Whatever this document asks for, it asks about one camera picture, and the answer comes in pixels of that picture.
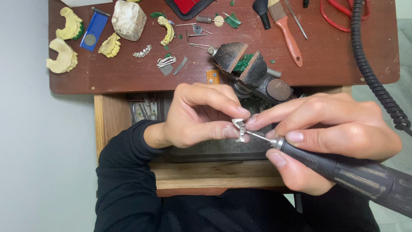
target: black brush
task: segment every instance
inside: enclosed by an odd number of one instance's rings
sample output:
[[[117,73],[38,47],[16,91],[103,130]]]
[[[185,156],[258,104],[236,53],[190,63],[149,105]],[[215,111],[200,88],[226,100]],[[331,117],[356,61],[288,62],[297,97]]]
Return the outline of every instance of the black brush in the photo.
[[[253,9],[260,16],[265,30],[270,29],[269,17],[267,15],[267,2],[268,0],[256,0],[253,3]]]

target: red handle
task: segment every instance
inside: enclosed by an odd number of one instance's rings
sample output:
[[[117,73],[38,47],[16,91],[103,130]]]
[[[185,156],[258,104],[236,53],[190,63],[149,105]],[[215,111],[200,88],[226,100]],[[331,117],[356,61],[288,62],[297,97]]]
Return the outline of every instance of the red handle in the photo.
[[[299,66],[303,66],[302,55],[300,54],[299,47],[296,44],[295,39],[293,38],[292,34],[288,28],[288,17],[285,16],[275,23],[283,32],[285,36],[286,45],[288,46],[289,52],[292,55],[293,60]]]

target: orange-handled brush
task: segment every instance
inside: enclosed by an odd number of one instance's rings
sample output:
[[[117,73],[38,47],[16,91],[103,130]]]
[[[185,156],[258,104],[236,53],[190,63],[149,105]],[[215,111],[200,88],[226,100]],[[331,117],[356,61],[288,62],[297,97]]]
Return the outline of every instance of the orange-handled brush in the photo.
[[[275,21],[275,24],[282,30],[283,35],[285,36],[286,45],[288,46],[293,60],[299,67],[302,67],[302,55],[300,54],[300,50],[296,44],[295,39],[289,31],[288,17],[283,10],[282,4],[279,2],[279,0],[269,0],[267,8],[273,18],[273,21]]]

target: wooden frame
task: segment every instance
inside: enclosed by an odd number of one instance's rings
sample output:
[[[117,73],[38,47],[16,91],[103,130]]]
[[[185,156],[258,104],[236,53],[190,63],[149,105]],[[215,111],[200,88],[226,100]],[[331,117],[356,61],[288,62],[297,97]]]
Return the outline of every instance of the wooden frame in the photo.
[[[305,87],[304,91],[351,94],[351,86]],[[95,95],[94,110],[98,158],[112,137],[131,126],[131,113],[123,94]],[[244,187],[291,192],[268,160],[201,163],[156,160],[150,167],[156,175],[158,196],[220,195],[226,189]]]

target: hand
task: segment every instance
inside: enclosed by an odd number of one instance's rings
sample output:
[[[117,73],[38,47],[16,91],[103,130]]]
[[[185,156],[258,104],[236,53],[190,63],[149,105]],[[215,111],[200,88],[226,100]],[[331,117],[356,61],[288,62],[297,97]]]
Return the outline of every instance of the hand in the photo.
[[[246,129],[259,130],[277,122],[267,138],[285,136],[291,145],[312,152],[384,160],[402,149],[399,136],[386,125],[378,104],[356,102],[344,93],[319,93],[279,104],[249,119]],[[321,195],[334,185],[279,150],[270,149],[266,156],[291,190]]]
[[[228,85],[180,84],[166,122],[148,126],[143,136],[153,148],[186,148],[206,140],[236,139],[239,130],[231,118],[249,116]]]

